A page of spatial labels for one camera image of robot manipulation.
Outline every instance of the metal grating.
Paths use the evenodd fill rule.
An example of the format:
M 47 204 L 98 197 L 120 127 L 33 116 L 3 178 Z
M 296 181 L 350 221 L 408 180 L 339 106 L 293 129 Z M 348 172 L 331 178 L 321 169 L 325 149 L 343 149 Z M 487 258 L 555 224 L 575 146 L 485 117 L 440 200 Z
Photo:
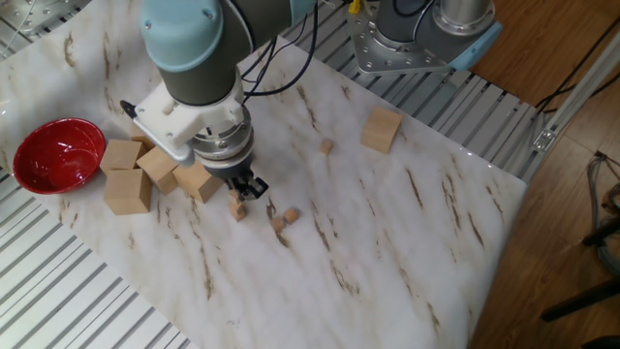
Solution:
M 529 182 L 542 157 L 535 110 L 469 72 L 370 77 L 357 69 L 340 0 L 319 8 L 316 58 L 473 153 Z M 7 55 L 62 25 L 17 35 Z M 0 48 L 15 32 L 0 18 Z M 293 40 L 300 23 L 284 33 Z M 310 48 L 310 25 L 297 45 Z M 186 348 L 187 337 L 15 179 L 0 171 L 0 348 Z
M 0 171 L 0 348 L 162 349 L 188 342 Z

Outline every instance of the wooden block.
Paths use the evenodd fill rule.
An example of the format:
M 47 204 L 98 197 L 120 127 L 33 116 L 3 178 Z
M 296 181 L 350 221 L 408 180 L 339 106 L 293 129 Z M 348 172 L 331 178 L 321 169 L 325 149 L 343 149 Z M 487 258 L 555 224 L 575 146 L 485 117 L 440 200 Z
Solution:
M 164 195 L 176 189 L 178 184 L 172 171 L 178 164 L 159 147 L 154 147 L 138 160 L 140 166 L 151 181 Z
M 299 213 L 293 207 L 289 208 L 284 212 L 284 219 L 289 224 L 293 224 L 297 219 L 299 219 Z
M 231 211 L 232 217 L 238 222 L 241 219 L 245 218 L 247 212 L 245 210 L 245 205 L 243 203 L 233 203 L 229 204 L 229 210 Z
M 140 142 L 142 143 L 142 145 L 144 145 L 144 148 L 146 149 L 146 151 L 150 151 L 152 148 L 155 147 L 155 143 L 150 140 L 143 132 L 140 128 L 138 128 L 138 126 L 136 126 L 135 124 L 132 124 L 132 128 L 129 131 L 129 138 L 132 139 L 132 141 L 134 142 Z
M 224 184 L 198 161 L 190 168 L 179 166 L 172 173 L 181 189 L 203 204 Z
M 377 107 L 371 113 L 361 135 L 361 143 L 385 154 L 389 153 L 403 116 Z
M 111 171 L 104 201 L 116 215 L 148 213 L 152 188 L 144 170 Z
M 321 153 L 328 155 L 333 148 L 333 142 L 331 140 L 323 140 L 321 142 Z
M 271 227 L 276 233 L 280 233 L 284 230 L 286 223 L 284 222 L 284 218 L 282 217 L 274 217 L 271 219 Z
M 142 143 L 111 140 L 99 167 L 106 175 L 110 171 L 135 169 L 136 162 L 145 152 Z
M 229 191 L 229 200 L 231 201 L 231 203 L 235 203 L 235 204 L 241 204 L 242 201 L 239 198 L 239 193 L 236 192 L 236 190 L 230 190 Z

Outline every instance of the black cable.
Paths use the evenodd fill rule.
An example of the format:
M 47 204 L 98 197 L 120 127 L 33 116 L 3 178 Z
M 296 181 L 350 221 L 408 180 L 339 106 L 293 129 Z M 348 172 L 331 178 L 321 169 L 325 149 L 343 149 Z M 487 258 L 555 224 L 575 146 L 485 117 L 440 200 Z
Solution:
M 605 89 L 606 89 L 606 88 L 608 88 L 608 87 L 612 86 L 614 82 L 618 81 L 618 79 L 620 79 L 620 72 L 619 72 L 619 73 L 617 73 L 615 76 L 613 76 L 613 78 L 609 79 L 609 81 L 608 81 L 608 82 L 606 82 L 606 83 L 604 83 L 601 87 L 597 88 L 597 89 L 596 89 L 596 90 L 592 93 L 592 96 L 590 96 L 589 98 L 592 98 L 592 97 L 594 97 L 594 96 L 598 95 L 599 93 L 601 93 L 601 92 L 605 91 Z M 569 88 L 567 88 L 566 90 L 563 90 L 563 91 L 568 92 L 568 91 L 570 91 L 570 90 L 574 89 L 574 87 L 575 87 L 575 85 L 573 85 L 573 86 L 571 86 L 571 87 L 569 87 Z M 548 113 L 548 112 L 556 112 L 556 111 L 558 111 L 558 109 L 557 109 L 557 108 L 552 109 L 552 110 L 548 110 L 548 111 L 543 111 L 543 112 L 544 112 L 544 113 Z
M 583 56 L 581 61 L 574 67 L 573 71 L 564 79 L 564 81 L 555 90 L 555 92 L 553 92 L 551 95 L 543 98 L 539 102 L 540 108 L 538 108 L 538 112 L 537 113 L 541 113 L 542 111 L 544 111 L 544 109 L 549 106 L 549 104 L 551 103 L 551 101 L 555 97 L 561 95 L 562 93 L 566 93 L 566 92 L 568 92 L 568 91 L 570 91 L 570 90 L 572 90 L 574 88 L 574 87 L 569 87 L 564 92 L 562 92 L 563 91 L 562 88 L 567 83 L 569 83 L 569 81 L 574 77 L 574 75 L 579 71 L 579 69 L 581 69 L 581 67 L 588 60 L 588 58 L 590 58 L 592 53 L 594 53 L 595 49 L 601 44 L 601 42 L 607 37 L 607 35 L 609 35 L 609 33 L 613 30 L 613 28 L 615 28 L 615 26 L 618 25 L 619 23 L 620 23 L 620 16 L 618 18 L 616 18 L 616 20 L 614 20 L 613 23 L 611 23 L 609 25 L 609 27 L 607 27 L 605 32 L 601 35 L 601 37 L 599 37 L 599 39 L 596 41 L 596 43 L 594 43 L 594 45 L 590 48 L 590 50 L 588 50 L 588 52 L 585 54 L 585 56 Z
M 606 224 L 609 221 L 609 219 L 613 219 L 613 216 L 610 216 L 610 217 L 607 217 L 607 219 L 604 219 L 603 221 L 601 221 L 601 216 L 599 215 L 599 200 L 597 196 L 597 180 L 599 177 L 599 169 L 601 167 L 601 164 L 604 163 L 605 161 L 607 162 L 611 161 L 616 166 L 620 165 L 616 161 L 609 159 L 605 154 L 601 153 L 600 151 L 597 151 L 597 153 L 594 155 L 594 159 L 592 159 L 590 161 L 590 164 L 588 164 L 587 174 L 588 174 L 588 185 L 590 187 L 590 203 L 592 204 L 592 225 L 593 225 L 594 231 L 596 231 L 603 224 Z M 607 241 L 607 238 L 604 239 L 597 246 L 597 252 L 599 254 L 599 258 L 601 259 L 601 262 L 607 268 L 607 270 L 609 270 L 609 272 L 611 272 L 614 275 L 620 275 L 620 260 L 618 260 L 618 258 L 613 253 L 611 253 L 611 251 L 609 250 L 609 247 L 607 246 L 606 241 Z
M 253 88 L 253 90 L 250 91 L 250 92 L 246 92 L 245 95 L 247 97 L 271 96 L 271 95 L 274 95 L 274 94 L 282 93 L 282 92 L 288 90 L 289 88 L 291 88 L 291 86 L 295 85 L 299 81 L 299 79 L 301 79 L 303 74 L 308 69 L 308 66 L 310 66 L 310 63 L 312 62 L 312 57 L 314 56 L 314 50 L 317 47 L 317 36 L 318 36 L 318 33 L 319 33 L 319 5 L 316 4 L 314 6 L 314 28 L 312 29 L 312 44 L 311 44 L 311 47 L 310 47 L 310 51 L 308 52 L 308 59 L 306 59 L 306 62 L 304 63 L 303 68 L 301 68 L 301 71 L 299 72 L 299 74 L 297 74 L 297 76 L 294 77 L 294 79 L 292 79 L 289 83 L 287 83 L 286 85 L 284 85 L 284 86 L 282 86 L 280 88 L 274 89 L 272 91 L 255 92 L 256 86 L 257 86 L 257 85 L 255 85 L 255 88 Z
M 402 12 L 400 12 L 400 10 L 398 10 L 398 4 L 397 4 L 397 0 L 392 0 L 391 1 L 391 5 L 394 8 L 394 11 L 396 12 L 397 15 L 401 16 L 401 17 L 412 17 L 412 16 L 416 16 L 419 13 L 422 12 L 422 10 L 424 10 L 424 8 L 426 7 L 426 5 L 428 5 L 429 2 L 431 2 L 432 0 L 426 0 L 426 2 L 424 2 L 420 7 L 418 7 L 417 9 L 415 9 L 413 12 L 408 13 L 408 14 L 403 14 Z
M 273 40 L 271 40 L 271 43 L 269 44 L 270 46 L 269 57 L 267 58 L 267 61 L 264 63 L 264 67 L 259 72 L 259 75 L 256 77 L 256 83 L 254 83 L 254 86 L 252 86 L 252 89 L 250 90 L 250 92 L 244 92 L 245 98 L 243 99 L 243 103 L 242 103 L 243 105 L 245 105 L 245 102 L 247 102 L 250 99 L 250 97 L 252 97 L 252 94 L 254 93 L 254 91 L 256 91 L 256 89 L 259 88 L 261 81 L 263 81 L 264 74 L 267 72 L 267 69 L 269 68 L 269 64 L 271 63 L 271 60 L 273 59 L 277 41 L 278 41 L 278 37 L 275 37 L 273 38 Z
M 243 72 L 243 74 L 241 74 L 242 78 L 245 78 L 248 76 L 248 74 L 252 73 L 252 71 L 254 70 L 254 68 L 256 68 L 256 66 L 259 65 L 259 63 L 261 63 L 264 59 L 264 57 L 267 55 L 267 53 L 269 52 L 269 50 L 271 49 L 271 46 L 273 45 L 273 40 L 271 42 L 269 42 L 269 45 L 267 45 L 266 48 L 264 48 L 263 53 L 261 53 L 261 55 L 259 56 L 259 58 L 257 58 L 256 61 L 254 61 L 254 63 L 252 63 L 252 65 L 250 66 L 250 68 L 248 68 L 245 72 Z
M 299 35 L 297 35 L 297 37 L 296 37 L 296 38 L 294 38 L 294 40 L 293 40 L 293 41 L 291 41 L 290 43 L 288 43 L 288 44 L 286 44 L 286 45 L 282 46 L 280 49 L 278 49 L 277 51 L 275 51 L 275 54 L 273 54 L 273 56 L 274 56 L 274 57 L 275 57 L 275 56 L 277 56 L 277 55 L 278 55 L 278 53 L 280 53 L 280 52 L 281 52 L 284 48 L 287 48 L 287 47 L 289 47 L 289 46 L 291 46 L 291 45 L 296 44 L 296 42 L 298 42 L 298 41 L 299 41 L 299 39 L 301 39 L 301 35 L 303 34 L 303 31 L 306 29 L 306 20 L 308 20 L 308 15 L 306 15 L 306 17 L 304 17 L 304 18 L 303 18 L 303 24 L 301 24 L 301 31 L 299 32 Z
M 282 51 L 284 48 L 287 48 L 291 45 L 294 45 L 296 42 L 299 41 L 299 39 L 301 39 L 301 35 L 303 34 L 304 30 L 306 29 L 306 20 L 308 19 L 308 15 L 306 15 L 303 18 L 303 24 L 301 25 L 301 31 L 299 32 L 299 35 L 297 35 L 296 38 L 294 38 L 293 41 L 291 41 L 290 43 L 282 46 L 280 49 L 278 49 L 273 56 L 275 57 L 276 55 L 278 55 L 278 53 L 280 53 L 280 51 Z M 259 56 L 259 58 L 250 66 L 250 68 L 248 68 L 245 73 L 243 73 L 243 75 L 241 75 L 241 79 L 243 79 L 246 82 L 250 82 L 250 83 L 256 83 L 255 80 L 250 80 L 250 79 L 246 79 L 245 77 L 248 76 L 248 74 L 250 74 L 254 68 L 256 68 L 256 66 L 263 61 L 264 57 L 266 56 L 266 54 L 269 52 L 269 50 L 271 49 L 271 43 L 269 43 L 269 45 L 267 45 L 267 47 L 264 49 L 264 52 L 261 53 L 261 55 Z

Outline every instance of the marble surface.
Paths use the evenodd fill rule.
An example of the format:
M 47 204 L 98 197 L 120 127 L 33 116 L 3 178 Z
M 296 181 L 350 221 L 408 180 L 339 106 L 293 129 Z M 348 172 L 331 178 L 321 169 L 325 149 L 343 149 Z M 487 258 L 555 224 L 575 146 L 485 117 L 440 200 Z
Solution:
M 2 166 L 60 116 L 126 137 L 118 99 L 159 82 L 131 21 L 138 6 L 95 0 L 0 64 Z M 305 57 L 282 51 L 263 88 Z M 289 91 L 250 100 L 254 170 L 271 188 L 240 223 L 224 189 L 205 205 L 154 192 L 149 214 L 123 217 L 102 200 L 102 174 L 37 198 L 199 347 L 465 348 L 526 186 L 411 117 L 389 155 L 360 145 L 376 106 L 391 109 L 316 61 Z M 335 142 L 327 157 L 323 138 Z M 274 233 L 269 218 L 291 206 L 299 220 Z

